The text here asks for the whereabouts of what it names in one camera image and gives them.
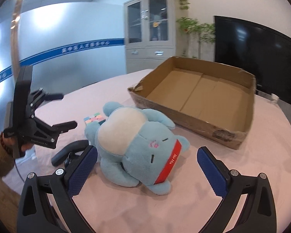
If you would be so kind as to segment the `person's left hand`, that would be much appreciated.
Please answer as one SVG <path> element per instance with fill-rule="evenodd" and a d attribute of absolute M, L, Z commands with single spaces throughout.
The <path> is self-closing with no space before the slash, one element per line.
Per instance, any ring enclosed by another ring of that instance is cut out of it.
<path fill-rule="evenodd" d="M 13 150 L 17 146 L 17 138 L 16 137 L 8 137 L 2 136 L 2 141 L 4 145 L 9 148 L 10 150 Z M 33 144 L 26 143 L 21 146 L 21 151 L 25 152 L 26 150 L 32 149 Z"/>

